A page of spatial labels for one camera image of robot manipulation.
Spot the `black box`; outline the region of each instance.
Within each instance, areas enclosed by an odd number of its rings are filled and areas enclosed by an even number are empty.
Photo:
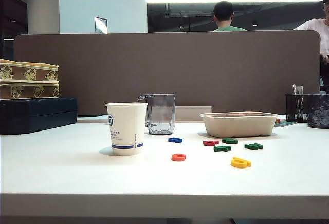
[[[0,101],[0,134],[32,133],[76,122],[75,98]]]

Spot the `black mesh pen holder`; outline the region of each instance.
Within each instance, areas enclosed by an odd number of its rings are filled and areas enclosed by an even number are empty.
[[[312,94],[285,94],[286,121],[307,123],[308,101]]]

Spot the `white column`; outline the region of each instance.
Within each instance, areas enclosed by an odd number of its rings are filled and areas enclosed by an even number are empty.
[[[27,24],[29,34],[58,34],[59,0],[27,0]]]
[[[110,33],[148,30],[146,0],[28,0],[29,34],[95,33],[95,16]]]

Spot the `tray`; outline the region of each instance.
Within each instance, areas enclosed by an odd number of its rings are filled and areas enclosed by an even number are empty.
[[[278,115],[263,112],[204,113],[207,133],[214,137],[253,137],[272,134]]]

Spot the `gray glass cup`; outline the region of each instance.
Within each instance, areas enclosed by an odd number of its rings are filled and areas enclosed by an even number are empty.
[[[146,101],[146,127],[150,134],[167,135],[175,128],[175,94],[144,94],[138,102]]]
[[[308,127],[329,129],[329,95],[310,95],[308,113]]]

